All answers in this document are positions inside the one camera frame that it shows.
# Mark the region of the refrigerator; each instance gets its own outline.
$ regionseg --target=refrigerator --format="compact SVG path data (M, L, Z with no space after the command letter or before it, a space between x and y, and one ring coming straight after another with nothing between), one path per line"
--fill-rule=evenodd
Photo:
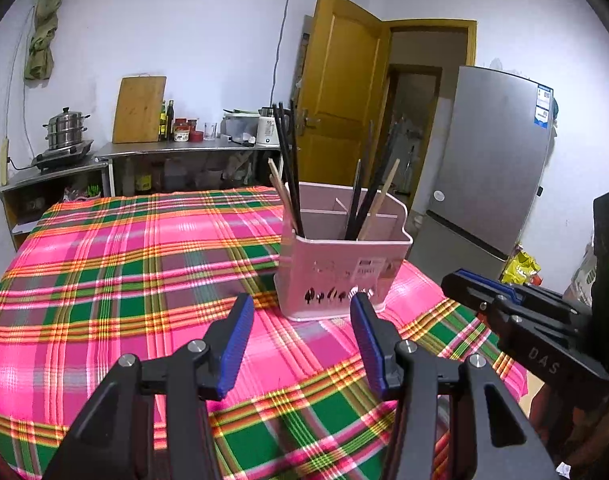
M461 268L497 280L542 191L552 122L548 86L460 67L442 166L409 261L438 284Z

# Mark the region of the pink plastic container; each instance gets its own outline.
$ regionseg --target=pink plastic container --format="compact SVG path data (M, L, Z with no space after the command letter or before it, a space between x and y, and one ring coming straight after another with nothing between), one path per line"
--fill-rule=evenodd
M280 310L303 321L349 315L350 298L367 292L376 312L412 244L406 206L387 194L366 240L345 241L351 188L300 183L302 224L296 236L284 213L280 264L274 277Z

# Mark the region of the plaid tablecloth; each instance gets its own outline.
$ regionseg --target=plaid tablecloth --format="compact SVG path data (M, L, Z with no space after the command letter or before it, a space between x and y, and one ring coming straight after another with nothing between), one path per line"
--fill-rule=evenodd
M253 295L254 325L234 390L209 405L227 479L379 477L395 403L378 404L347 319L289 322L273 274L282 207L274 190L59 204L0 282L0 452L40 478L117 358L171 354ZM382 317L436 354L479 351L513 393L522 367L473 313L405 263ZM437 444L444 467L447 435ZM155 447L166 446L156 397Z

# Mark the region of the refrigerator energy label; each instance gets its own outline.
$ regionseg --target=refrigerator energy label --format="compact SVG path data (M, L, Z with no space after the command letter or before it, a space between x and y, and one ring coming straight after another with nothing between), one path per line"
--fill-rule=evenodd
M551 89L538 85L538 98L535 102L535 118L533 122L542 126L549 127L549 113L551 111Z

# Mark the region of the gas stove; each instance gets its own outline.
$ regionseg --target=gas stove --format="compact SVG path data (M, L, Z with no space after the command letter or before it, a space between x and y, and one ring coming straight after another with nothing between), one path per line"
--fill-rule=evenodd
M92 140L83 140L79 144L59 148L58 150L46 150L44 153L36 155L31 162L40 171L62 168L82 160L91 149Z

